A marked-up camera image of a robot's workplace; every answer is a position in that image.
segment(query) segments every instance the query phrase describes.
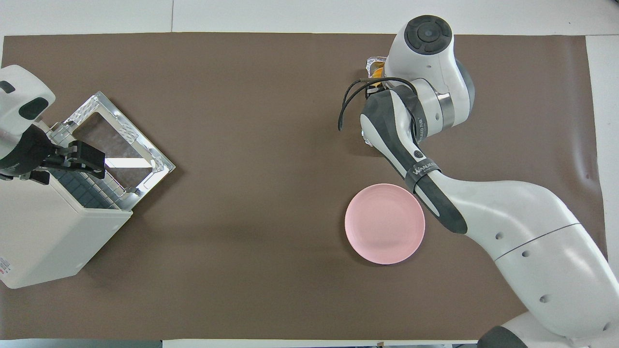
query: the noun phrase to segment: pink plate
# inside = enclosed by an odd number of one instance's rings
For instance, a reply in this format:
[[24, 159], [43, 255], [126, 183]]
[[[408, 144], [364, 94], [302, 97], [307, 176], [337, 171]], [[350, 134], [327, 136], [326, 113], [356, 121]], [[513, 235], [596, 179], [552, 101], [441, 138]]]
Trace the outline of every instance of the pink plate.
[[350, 201], [344, 219], [346, 237], [368, 261], [394, 264], [419, 248], [425, 218], [417, 199], [404, 188], [376, 184]]

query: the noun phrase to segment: brown table mat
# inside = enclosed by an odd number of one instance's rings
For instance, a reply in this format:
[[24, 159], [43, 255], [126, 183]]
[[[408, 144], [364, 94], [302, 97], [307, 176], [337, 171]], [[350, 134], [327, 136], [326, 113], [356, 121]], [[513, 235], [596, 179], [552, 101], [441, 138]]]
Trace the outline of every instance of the brown table mat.
[[[49, 124], [101, 90], [178, 168], [78, 275], [0, 286], [0, 338], [476, 339], [524, 312], [481, 247], [429, 214], [397, 265], [346, 240], [359, 190], [404, 185], [360, 137], [362, 97], [336, 129], [345, 88], [392, 39], [6, 37], [2, 66], [57, 96]], [[605, 250], [584, 37], [458, 36], [456, 54], [475, 106], [425, 153], [454, 178], [551, 189]]]

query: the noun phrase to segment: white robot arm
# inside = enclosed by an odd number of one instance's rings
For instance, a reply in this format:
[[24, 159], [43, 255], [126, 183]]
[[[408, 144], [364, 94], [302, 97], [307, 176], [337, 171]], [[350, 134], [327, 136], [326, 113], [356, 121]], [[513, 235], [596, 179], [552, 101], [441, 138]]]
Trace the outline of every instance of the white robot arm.
[[40, 115], [56, 97], [26, 69], [0, 69], [0, 179], [19, 177], [41, 184], [50, 181], [49, 169], [78, 171], [103, 178], [105, 154], [74, 141], [62, 148], [48, 139]]
[[529, 310], [489, 331], [479, 347], [616, 347], [619, 284], [565, 204], [530, 183], [449, 178], [419, 149], [426, 136], [466, 120], [473, 104], [453, 45], [438, 17], [402, 28], [380, 79], [387, 89], [370, 95], [362, 111], [364, 138], [447, 229], [486, 250]]

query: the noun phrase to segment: black band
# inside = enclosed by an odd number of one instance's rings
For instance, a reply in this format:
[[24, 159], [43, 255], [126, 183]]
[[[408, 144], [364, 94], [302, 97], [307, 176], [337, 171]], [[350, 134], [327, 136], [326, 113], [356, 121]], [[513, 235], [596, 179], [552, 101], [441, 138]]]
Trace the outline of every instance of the black band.
[[441, 170], [438, 165], [431, 159], [424, 159], [415, 164], [413, 167], [406, 172], [406, 177], [404, 181], [406, 185], [410, 188], [414, 188], [417, 185], [417, 182], [421, 180], [428, 173], [433, 170]]

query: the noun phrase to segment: black cable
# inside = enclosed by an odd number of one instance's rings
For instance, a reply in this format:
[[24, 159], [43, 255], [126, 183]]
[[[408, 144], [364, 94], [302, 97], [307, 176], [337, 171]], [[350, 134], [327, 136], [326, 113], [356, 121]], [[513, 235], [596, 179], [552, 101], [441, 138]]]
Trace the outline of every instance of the black cable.
[[[364, 84], [363, 86], [359, 87], [359, 89], [357, 89], [356, 91], [353, 92], [353, 94], [346, 100], [346, 97], [348, 96], [348, 93], [350, 92], [350, 90], [352, 89], [352, 87], [354, 85], [356, 85], [359, 82], [363, 82], [364, 80], [368, 80], [369, 82], [367, 82], [366, 84]], [[340, 110], [340, 116], [337, 119], [337, 130], [341, 131], [342, 127], [344, 126], [344, 111], [346, 110], [346, 107], [348, 106], [348, 104], [352, 101], [352, 99], [359, 94], [359, 92], [361, 92], [362, 90], [364, 90], [366, 87], [368, 87], [369, 85], [373, 85], [377, 82], [382, 82], [382, 81], [398, 81], [401, 82], [405, 85], [407, 85], [408, 87], [410, 87], [410, 89], [412, 89], [413, 91], [415, 91], [415, 86], [413, 86], [410, 81], [405, 80], [405, 79], [401, 79], [400, 77], [380, 77], [377, 79], [359, 79], [355, 82], [353, 82], [349, 87], [348, 90], [346, 91], [346, 94], [344, 94], [344, 99], [346, 100], [345, 102], [343, 102], [342, 104], [342, 109]]]
[[351, 83], [350, 86], [348, 87], [348, 89], [346, 90], [346, 93], [344, 93], [344, 99], [342, 100], [342, 107], [344, 107], [344, 103], [346, 102], [346, 97], [348, 97], [348, 93], [350, 92], [350, 90], [352, 89], [352, 87], [358, 83], [361, 82], [361, 79], [356, 80], [355, 82]]

